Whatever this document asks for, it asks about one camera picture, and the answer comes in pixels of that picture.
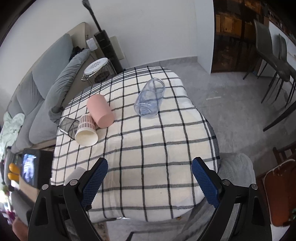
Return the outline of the white plastic cup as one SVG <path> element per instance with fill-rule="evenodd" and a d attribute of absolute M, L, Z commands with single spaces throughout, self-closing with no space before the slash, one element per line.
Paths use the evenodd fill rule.
<path fill-rule="evenodd" d="M 64 181 L 64 186 L 66 186 L 71 180 L 79 180 L 86 170 L 82 167 L 77 167 Z"/>

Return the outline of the striped paper cup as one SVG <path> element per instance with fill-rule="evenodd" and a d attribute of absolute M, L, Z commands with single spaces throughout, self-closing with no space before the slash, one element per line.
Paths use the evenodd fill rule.
<path fill-rule="evenodd" d="M 89 114 L 81 116 L 77 132 L 75 134 L 76 142 L 83 147 L 91 147 L 98 141 L 96 133 L 96 123 Z"/>

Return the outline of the pink plastic cup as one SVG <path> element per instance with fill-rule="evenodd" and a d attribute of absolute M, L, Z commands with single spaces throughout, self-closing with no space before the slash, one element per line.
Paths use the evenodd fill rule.
<path fill-rule="evenodd" d="M 87 101 L 89 113 L 99 128 L 107 128 L 114 123 L 114 115 L 101 94 L 92 95 Z"/>

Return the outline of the clear blue plastic cup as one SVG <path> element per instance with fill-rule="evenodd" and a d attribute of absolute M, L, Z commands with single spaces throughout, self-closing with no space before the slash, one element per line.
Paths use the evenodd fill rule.
<path fill-rule="evenodd" d="M 154 118 L 163 102 L 165 90 L 163 80 L 159 78 L 150 79 L 134 103 L 135 112 L 143 118 Z"/>

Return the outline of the brown wooden chair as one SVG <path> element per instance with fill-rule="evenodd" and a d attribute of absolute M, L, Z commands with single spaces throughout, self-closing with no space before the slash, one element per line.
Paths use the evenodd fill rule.
<path fill-rule="evenodd" d="M 277 166 L 256 177 L 271 224 L 288 226 L 295 218 L 295 143 L 273 148 Z"/>

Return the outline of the yellow rabbit ear toy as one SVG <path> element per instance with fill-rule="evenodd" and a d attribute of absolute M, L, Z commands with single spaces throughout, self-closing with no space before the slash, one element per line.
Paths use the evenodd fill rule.
<path fill-rule="evenodd" d="M 11 181 L 15 181 L 15 182 L 19 182 L 20 179 L 20 168 L 14 164 L 14 163 L 10 163 L 9 165 L 9 172 L 8 172 L 8 178 Z"/>

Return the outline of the dark transparent square container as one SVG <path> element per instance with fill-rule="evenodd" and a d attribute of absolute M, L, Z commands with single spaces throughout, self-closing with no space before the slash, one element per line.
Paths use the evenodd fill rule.
<path fill-rule="evenodd" d="M 59 125 L 59 129 L 62 133 L 66 134 L 71 139 L 75 139 L 79 126 L 79 120 L 64 117 Z"/>

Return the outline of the pale green blanket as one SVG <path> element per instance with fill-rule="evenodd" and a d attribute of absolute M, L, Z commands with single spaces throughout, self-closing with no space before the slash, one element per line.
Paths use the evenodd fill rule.
<path fill-rule="evenodd" d="M 25 115 L 23 113 L 18 113 L 13 118 L 8 112 L 4 114 L 4 125 L 1 129 L 0 136 L 1 160 L 3 160 L 6 155 L 7 147 L 11 147 L 15 143 L 24 120 Z"/>

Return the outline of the grey fabric sofa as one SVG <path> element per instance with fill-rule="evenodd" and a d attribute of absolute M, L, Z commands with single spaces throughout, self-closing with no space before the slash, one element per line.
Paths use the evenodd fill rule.
<path fill-rule="evenodd" d="M 22 78 L 6 111 L 11 117 L 23 113 L 25 120 L 9 151 L 16 154 L 56 143 L 63 110 L 88 87 L 81 78 L 84 68 L 95 60 L 86 44 L 90 38 L 90 26 L 80 23 L 54 42 Z M 76 46 L 84 50 L 69 61 Z"/>

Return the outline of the white round side table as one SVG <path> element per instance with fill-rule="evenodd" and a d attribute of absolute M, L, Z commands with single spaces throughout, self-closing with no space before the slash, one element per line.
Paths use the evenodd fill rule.
<path fill-rule="evenodd" d="M 83 82 L 88 82 L 90 85 L 94 85 L 106 80 L 110 80 L 115 77 L 116 71 L 107 58 L 101 58 L 92 62 L 85 70 L 82 76 Z"/>

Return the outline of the black bag on sofa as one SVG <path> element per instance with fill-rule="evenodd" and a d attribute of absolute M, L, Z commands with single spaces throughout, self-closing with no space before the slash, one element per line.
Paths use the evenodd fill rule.
<path fill-rule="evenodd" d="M 72 58 L 74 58 L 77 54 L 79 54 L 80 52 L 82 52 L 84 50 L 84 48 L 80 48 L 79 46 L 76 46 L 72 49 L 69 61 L 72 60 Z"/>

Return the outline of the dark glass display cabinet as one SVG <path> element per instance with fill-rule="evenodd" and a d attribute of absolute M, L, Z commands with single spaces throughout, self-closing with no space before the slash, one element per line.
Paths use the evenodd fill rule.
<path fill-rule="evenodd" d="M 213 1 L 212 72 L 246 72 L 256 60 L 254 21 L 264 23 L 266 1 Z"/>

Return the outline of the dark grey dining chair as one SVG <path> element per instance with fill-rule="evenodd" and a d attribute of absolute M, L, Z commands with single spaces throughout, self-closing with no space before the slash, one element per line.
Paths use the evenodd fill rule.
<path fill-rule="evenodd" d="M 259 58 L 264 60 L 266 62 L 266 65 L 270 65 L 275 71 L 275 74 L 261 101 L 262 103 L 265 100 L 267 94 L 269 93 L 277 75 L 281 79 L 280 88 L 282 88 L 284 82 L 290 81 L 290 70 L 282 60 L 278 59 L 273 54 L 273 43 L 269 28 L 257 20 L 254 20 L 254 25 L 256 34 L 255 47 L 257 53 L 259 54 Z"/>

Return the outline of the white hanging tag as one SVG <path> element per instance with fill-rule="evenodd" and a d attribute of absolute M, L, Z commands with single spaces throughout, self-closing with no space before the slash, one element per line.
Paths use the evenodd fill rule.
<path fill-rule="evenodd" d="M 90 49 L 90 51 L 95 51 L 98 48 L 93 38 L 87 39 L 86 44 L 88 45 L 88 48 Z"/>

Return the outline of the black upright vacuum cleaner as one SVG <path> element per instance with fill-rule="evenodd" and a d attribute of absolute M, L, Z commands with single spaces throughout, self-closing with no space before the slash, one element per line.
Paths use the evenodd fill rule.
<path fill-rule="evenodd" d="M 82 4 L 89 11 L 90 15 L 93 18 L 93 21 L 95 22 L 96 27 L 98 28 L 98 32 L 94 34 L 94 37 L 97 40 L 104 56 L 111 61 L 117 74 L 122 73 L 123 68 L 121 66 L 121 63 L 119 62 L 118 56 L 115 53 L 109 36 L 107 35 L 107 32 L 100 27 L 91 8 L 90 2 L 88 0 L 82 0 Z"/>

